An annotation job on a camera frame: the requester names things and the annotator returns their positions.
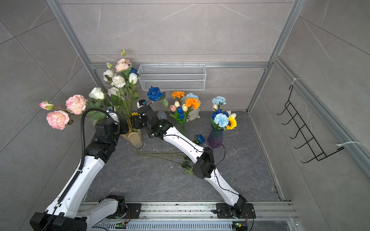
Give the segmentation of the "yellow wavy glass vase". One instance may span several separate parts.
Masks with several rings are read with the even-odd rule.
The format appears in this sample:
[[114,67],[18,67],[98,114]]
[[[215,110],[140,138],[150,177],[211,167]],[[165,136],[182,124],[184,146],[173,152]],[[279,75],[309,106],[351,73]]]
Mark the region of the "yellow wavy glass vase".
[[137,132],[122,134],[121,136],[125,138],[130,144],[132,144],[135,149],[141,149],[144,146],[141,130],[137,130]]

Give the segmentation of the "blue rose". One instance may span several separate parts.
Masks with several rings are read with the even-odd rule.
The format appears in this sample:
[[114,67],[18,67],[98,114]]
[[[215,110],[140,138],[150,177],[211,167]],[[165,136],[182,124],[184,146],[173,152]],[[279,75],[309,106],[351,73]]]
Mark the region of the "blue rose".
[[194,176],[195,173],[193,172],[193,162],[191,159],[186,156],[185,154],[181,154],[180,152],[150,152],[150,151],[138,151],[133,150],[135,154],[152,157],[161,159],[164,161],[172,162],[183,168],[185,175],[192,175]]
[[165,109],[168,108],[169,103],[166,100],[166,93],[161,92],[158,87],[151,87],[147,93],[148,99],[152,102],[160,102]]
[[130,75],[131,74],[135,74],[136,76],[138,76],[138,73],[137,73],[137,70],[132,68],[131,71],[130,71]]

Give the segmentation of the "blue rose top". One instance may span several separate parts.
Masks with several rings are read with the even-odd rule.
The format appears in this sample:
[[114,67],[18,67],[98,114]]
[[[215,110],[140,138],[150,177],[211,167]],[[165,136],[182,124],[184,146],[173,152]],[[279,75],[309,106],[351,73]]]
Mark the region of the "blue rose top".
[[131,74],[135,74],[136,76],[138,76],[138,73],[137,73],[137,70],[132,68],[131,71],[130,71],[130,75]]

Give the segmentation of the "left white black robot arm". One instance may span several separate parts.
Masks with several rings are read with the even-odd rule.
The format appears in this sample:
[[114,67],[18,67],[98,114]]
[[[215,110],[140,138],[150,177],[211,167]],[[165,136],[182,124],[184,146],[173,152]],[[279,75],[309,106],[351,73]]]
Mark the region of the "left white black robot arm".
[[87,231],[109,216],[123,218],[129,214],[123,196],[110,195],[88,210],[79,211],[81,202],[96,175],[115,151],[120,124],[107,117],[95,126],[95,140],[84,148],[79,167],[58,197],[42,213],[30,219],[35,231]]

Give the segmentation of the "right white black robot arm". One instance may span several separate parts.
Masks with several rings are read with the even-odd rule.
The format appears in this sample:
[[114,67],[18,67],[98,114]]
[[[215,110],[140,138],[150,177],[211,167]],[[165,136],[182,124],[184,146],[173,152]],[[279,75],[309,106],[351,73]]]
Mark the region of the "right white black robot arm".
[[215,211],[219,217],[256,218],[253,204],[221,176],[214,162],[213,150],[201,147],[184,136],[167,120],[165,112],[155,113],[149,104],[142,105],[138,109],[138,115],[133,115],[130,122],[134,129],[146,129],[149,137],[157,137],[174,145],[194,163],[194,175],[212,185],[225,202]]

